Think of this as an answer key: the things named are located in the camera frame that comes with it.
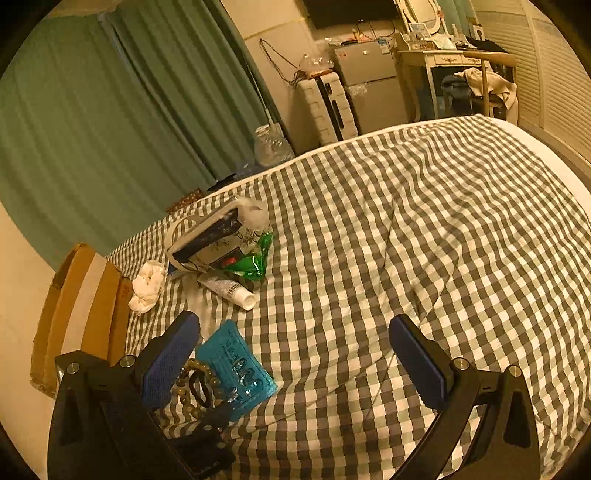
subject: plastic water bottle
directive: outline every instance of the plastic water bottle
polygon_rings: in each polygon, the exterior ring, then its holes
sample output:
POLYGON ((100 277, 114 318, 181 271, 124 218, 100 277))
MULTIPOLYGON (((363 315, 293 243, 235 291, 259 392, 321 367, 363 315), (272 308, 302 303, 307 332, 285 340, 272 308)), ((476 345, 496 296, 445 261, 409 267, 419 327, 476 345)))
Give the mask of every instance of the plastic water bottle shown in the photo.
POLYGON ((294 158, 294 152, 283 135, 263 125, 255 130, 255 158, 259 165, 272 167, 294 158))

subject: blue plastic package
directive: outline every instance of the blue plastic package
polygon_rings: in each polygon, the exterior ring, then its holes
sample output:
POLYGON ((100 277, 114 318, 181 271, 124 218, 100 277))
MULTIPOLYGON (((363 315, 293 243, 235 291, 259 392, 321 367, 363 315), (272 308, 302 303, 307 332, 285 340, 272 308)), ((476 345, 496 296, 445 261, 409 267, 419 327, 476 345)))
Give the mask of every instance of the blue plastic package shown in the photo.
POLYGON ((277 392, 277 384, 248 349, 231 320, 195 349, 195 357, 215 370, 227 400, 234 406, 231 421, 237 421, 277 392))

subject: black cloth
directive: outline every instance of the black cloth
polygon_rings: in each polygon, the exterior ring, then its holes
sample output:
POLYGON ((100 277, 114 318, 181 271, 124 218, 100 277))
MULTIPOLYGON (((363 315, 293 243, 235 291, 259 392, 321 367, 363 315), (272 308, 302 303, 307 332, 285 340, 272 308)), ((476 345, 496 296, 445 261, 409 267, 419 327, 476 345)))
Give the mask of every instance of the black cloth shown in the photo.
POLYGON ((478 50, 485 50, 485 51, 501 51, 503 53, 507 52, 503 47, 501 47, 498 43, 493 42, 492 40, 477 40, 472 37, 466 37, 468 42, 471 45, 474 45, 478 50))
POLYGON ((441 89, 452 97, 452 111, 454 115, 471 115, 470 95, 472 90, 464 77, 447 75, 441 82, 441 89))

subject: clothing on chair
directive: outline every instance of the clothing on chair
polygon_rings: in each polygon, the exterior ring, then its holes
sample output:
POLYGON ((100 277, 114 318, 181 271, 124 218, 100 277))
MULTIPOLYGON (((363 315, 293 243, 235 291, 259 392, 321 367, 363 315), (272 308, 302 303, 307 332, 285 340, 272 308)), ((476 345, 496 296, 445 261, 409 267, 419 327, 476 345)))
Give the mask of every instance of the clothing on chair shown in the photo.
MULTIPOLYGON (((474 95, 482 96, 482 72, 479 69, 472 67, 454 75, 464 77, 474 95)), ((494 72, 486 72, 486 79, 488 81, 489 93, 498 95, 507 108, 506 120, 517 125, 517 85, 505 80, 501 75, 494 72)))
POLYGON ((444 93, 452 97, 452 110, 455 115, 471 115, 470 96, 472 90, 468 82, 463 77, 447 75, 441 82, 441 89, 444 93))

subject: white suitcase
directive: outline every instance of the white suitcase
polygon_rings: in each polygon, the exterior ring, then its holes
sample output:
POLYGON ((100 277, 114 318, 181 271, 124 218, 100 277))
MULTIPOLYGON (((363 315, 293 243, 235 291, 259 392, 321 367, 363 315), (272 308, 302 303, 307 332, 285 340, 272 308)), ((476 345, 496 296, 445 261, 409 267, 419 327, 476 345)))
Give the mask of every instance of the white suitcase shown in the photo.
POLYGON ((337 73, 298 82, 314 118, 321 145, 357 137, 357 127, 337 73))

